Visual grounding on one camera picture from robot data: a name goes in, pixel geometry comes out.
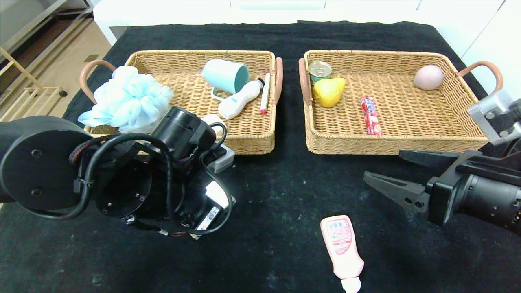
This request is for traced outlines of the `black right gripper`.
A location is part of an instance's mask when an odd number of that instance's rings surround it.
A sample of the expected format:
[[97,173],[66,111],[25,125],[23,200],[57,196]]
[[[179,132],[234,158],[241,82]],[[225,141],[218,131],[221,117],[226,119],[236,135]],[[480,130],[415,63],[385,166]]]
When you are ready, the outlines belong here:
[[400,150],[398,156],[432,169],[446,169],[423,185],[365,171],[363,181],[405,210],[446,224],[464,213],[520,234],[520,152],[503,158],[479,151]]

